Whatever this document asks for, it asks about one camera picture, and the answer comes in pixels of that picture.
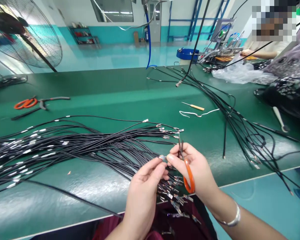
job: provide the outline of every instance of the hand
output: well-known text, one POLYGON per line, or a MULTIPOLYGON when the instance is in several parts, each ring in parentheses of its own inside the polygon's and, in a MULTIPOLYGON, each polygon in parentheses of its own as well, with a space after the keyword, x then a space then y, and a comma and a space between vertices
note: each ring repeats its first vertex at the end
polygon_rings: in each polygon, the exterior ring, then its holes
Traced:
POLYGON ((160 158, 146 163, 133 176, 127 198, 123 228, 129 239, 144 239, 153 222, 159 181, 169 180, 167 164, 160 158))
MULTIPOLYGON (((178 151, 179 145, 175 145, 170 150, 170 154, 167 155, 168 165, 173 165, 187 179, 188 184, 190 184, 186 165, 177 157, 178 151)), ((208 201, 219 191, 219 188, 212 176, 206 158, 189 143, 183 144, 183 156, 190 162, 190 169, 195 182, 195 193, 201 201, 208 201)))
POLYGON ((240 52, 240 54, 242 56, 248 56, 249 54, 253 53, 254 51, 250 50, 250 49, 245 49, 243 51, 240 52))

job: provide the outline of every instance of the clear plastic bag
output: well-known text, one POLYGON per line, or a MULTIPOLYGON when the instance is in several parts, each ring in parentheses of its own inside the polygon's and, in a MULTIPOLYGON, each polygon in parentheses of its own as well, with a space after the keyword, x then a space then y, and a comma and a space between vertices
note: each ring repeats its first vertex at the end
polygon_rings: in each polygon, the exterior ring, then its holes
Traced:
MULTIPOLYGON (((241 58, 242 56, 240 56, 240 53, 238 53, 234 56, 233 60, 229 64, 241 58)), ((264 73, 261 70, 254 70, 254 67, 251 63, 243 64, 243 61, 240 61, 223 69, 212 71, 212 75, 215 78, 220 78, 231 83, 239 84, 252 82, 263 85, 269 85, 270 83, 278 79, 271 73, 264 73)))

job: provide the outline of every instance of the blue steel frame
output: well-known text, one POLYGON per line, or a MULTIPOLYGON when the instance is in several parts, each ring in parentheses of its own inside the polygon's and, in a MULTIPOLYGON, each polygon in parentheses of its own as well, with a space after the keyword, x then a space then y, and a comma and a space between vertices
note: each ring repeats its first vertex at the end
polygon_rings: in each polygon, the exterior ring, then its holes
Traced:
MULTIPOLYGON (((215 28, 217 20, 223 18, 223 15, 224 15, 224 13, 227 9, 229 1, 230 0, 221 0, 220 6, 219 6, 219 9, 218 9, 218 12, 217 12, 215 18, 205 18, 206 20, 214 20, 213 25, 210 29, 210 32, 201 32, 201 34, 209 34, 208 39, 210 39, 210 37, 213 33, 213 30, 215 28), (223 5, 224 2, 226 2, 226 5, 225 5, 224 9, 222 10, 222 5, 223 5)), ((195 5, 194 5, 194 9, 193 9, 193 13, 192 13, 192 19, 171 19, 172 1, 170 2, 170 12, 169 12, 170 16, 169 16, 169 27, 168 27, 167 42, 169 42, 170 38, 172 38, 172 39, 174 39, 174 38, 187 38, 187 41, 190 40, 190 42, 191 42, 192 39, 193 39, 193 35, 198 35, 198 33, 195 33, 194 30, 195 30, 196 25, 197 25, 197 20, 202 20, 202 18, 198 18, 200 8, 201 8, 201 4, 202 4, 202 0, 196 0, 195 5), (172 21, 173 22, 190 22, 188 35, 186 35, 186 36, 172 36, 172 35, 170 35, 170 25, 171 25, 172 21)))

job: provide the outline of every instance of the fan stand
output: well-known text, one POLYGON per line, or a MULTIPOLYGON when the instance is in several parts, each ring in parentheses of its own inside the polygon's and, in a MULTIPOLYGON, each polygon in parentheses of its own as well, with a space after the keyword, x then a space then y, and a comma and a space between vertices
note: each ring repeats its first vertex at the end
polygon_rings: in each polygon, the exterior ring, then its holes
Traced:
POLYGON ((57 72, 57 70, 51 65, 51 63, 45 58, 45 56, 30 42, 29 39, 23 34, 20 34, 21 38, 42 58, 42 60, 51 68, 52 71, 57 72))

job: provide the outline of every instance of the shelving unit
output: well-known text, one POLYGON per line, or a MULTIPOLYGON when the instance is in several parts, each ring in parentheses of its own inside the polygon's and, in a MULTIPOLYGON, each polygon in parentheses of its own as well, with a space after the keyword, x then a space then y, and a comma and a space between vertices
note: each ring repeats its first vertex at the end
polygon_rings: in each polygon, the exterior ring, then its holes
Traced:
POLYGON ((80 28, 75 28, 75 27, 68 27, 69 31, 71 32, 72 36, 74 37, 74 39, 76 40, 77 44, 96 44, 96 39, 95 37, 92 36, 90 29, 88 27, 80 27, 80 28), (82 32, 86 32, 88 35, 87 36, 77 36, 75 33, 82 33, 82 32), (87 43, 87 40, 83 40, 83 39, 87 39, 90 38, 92 39, 93 43, 87 43))
MULTIPOLYGON (((209 32, 201 32, 200 35, 202 35, 202 34, 209 35, 208 40, 210 39, 210 37, 213 33, 213 30, 215 28, 216 22, 217 22, 218 19, 223 18, 223 15, 224 15, 224 13, 227 9, 229 1, 230 0, 221 0, 221 3, 219 5, 218 12, 217 12, 215 18, 205 18, 205 20, 214 20, 214 22, 213 22, 213 25, 211 26, 211 29, 210 29, 209 32)), ((194 30, 195 30, 196 25, 197 25, 197 20, 202 20, 202 18, 198 18, 200 8, 201 8, 201 4, 202 4, 202 0, 196 0, 195 5, 194 5, 194 9, 193 9, 193 13, 192 13, 192 19, 171 19, 172 1, 170 2, 170 16, 169 16, 169 27, 168 27, 168 39, 167 39, 168 42, 169 42, 169 39, 174 40, 175 38, 186 38, 187 41, 191 42, 192 39, 193 39, 193 35, 198 35, 198 33, 195 33, 194 30), (171 24, 171 22, 190 22, 188 35, 185 35, 185 36, 170 35, 170 24, 171 24)))

